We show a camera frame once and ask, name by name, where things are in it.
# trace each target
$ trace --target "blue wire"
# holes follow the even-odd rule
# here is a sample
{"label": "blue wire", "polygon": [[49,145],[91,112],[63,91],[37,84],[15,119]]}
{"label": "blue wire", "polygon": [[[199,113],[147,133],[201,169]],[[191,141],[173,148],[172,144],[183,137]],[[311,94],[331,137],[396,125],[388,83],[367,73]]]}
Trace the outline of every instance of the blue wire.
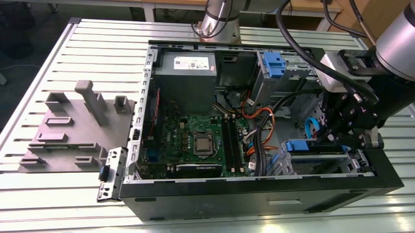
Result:
{"label": "blue wire", "polygon": [[312,134],[311,134],[311,131],[310,131],[310,123],[314,124],[314,128],[316,129],[316,131],[320,130],[320,124],[319,124],[318,119],[315,119],[312,117],[307,118],[306,124],[304,124],[307,138],[312,138]]}

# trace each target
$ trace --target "floor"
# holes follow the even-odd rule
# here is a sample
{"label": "floor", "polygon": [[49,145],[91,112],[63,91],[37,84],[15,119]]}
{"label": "floor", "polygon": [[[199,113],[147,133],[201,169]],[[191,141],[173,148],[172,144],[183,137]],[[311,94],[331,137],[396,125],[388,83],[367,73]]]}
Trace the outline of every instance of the floor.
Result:
{"label": "floor", "polygon": [[[31,12],[36,20],[36,26],[27,31],[33,53],[23,59],[13,60],[0,53],[0,74],[8,79],[9,84],[0,87],[0,131],[13,113],[32,80],[37,74],[55,42],[65,28],[71,17],[111,19],[111,20],[144,20],[144,12],[140,8],[76,6],[60,4],[59,12],[51,13],[47,4],[31,3]],[[159,22],[191,23],[203,19],[204,12],[177,10],[156,10]],[[244,14],[240,18],[242,26],[260,27],[263,25],[260,15]]]}

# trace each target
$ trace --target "wooden surface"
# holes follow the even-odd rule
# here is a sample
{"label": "wooden surface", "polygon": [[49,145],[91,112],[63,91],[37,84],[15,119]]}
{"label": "wooden surface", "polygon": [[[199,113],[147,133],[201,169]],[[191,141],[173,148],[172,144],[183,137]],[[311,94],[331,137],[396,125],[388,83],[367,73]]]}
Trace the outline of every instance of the wooden surface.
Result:
{"label": "wooden surface", "polygon": [[[128,0],[153,3],[187,4],[187,5],[205,5],[207,0]],[[294,11],[323,12],[323,4],[320,0],[292,0]],[[331,12],[342,12],[342,6],[334,1],[328,7]]]}
{"label": "wooden surface", "polygon": [[[343,12],[338,15],[335,22],[343,26],[363,31],[356,20],[356,16],[350,7],[348,0],[335,0],[343,7]],[[404,7],[408,5],[408,0],[390,1],[390,0],[359,0],[356,1],[359,11],[363,19],[371,29],[375,37],[379,37],[388,25],[392,23],[398,15],[402,13]],[[331,32],[343,32],[334,26],[330,27]]]}

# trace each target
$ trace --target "motherboard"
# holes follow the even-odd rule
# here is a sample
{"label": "motherboard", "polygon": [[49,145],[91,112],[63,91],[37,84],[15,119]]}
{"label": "motherboard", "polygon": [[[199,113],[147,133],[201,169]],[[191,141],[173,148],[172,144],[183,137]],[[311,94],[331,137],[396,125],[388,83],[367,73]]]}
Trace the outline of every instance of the motherboard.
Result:
{"label": "motherboard", "polygon": [[250,176],[242,138],[247,122],[235,116],[165,116],[144,142],[143,179]]}

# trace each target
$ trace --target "green circuit board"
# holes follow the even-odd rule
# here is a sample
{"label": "green circuit board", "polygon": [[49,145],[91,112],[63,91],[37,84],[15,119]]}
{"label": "green circuit board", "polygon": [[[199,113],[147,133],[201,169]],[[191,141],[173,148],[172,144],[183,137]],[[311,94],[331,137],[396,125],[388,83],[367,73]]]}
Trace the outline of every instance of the green circuit board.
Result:
{"label": "green circuit board", "polygon": [[[235,119],[237,128],[237,138],[248,129],[246,119]],[[221,117],[219,116],[168,116],[164,118],[161,133],[159,134],[157,145],[152,145],[156,141],[145,142],[145,158],[148,165],[149,179],[165,179],[165,164],[217,164],[223,166],[221,177],[248,176],[247,163],[243,158],[242,144],[240,161],[243,169],[229,171],[227,167]],[[196,155],[196,138],[209,137],[212,139],[212,155]]]}

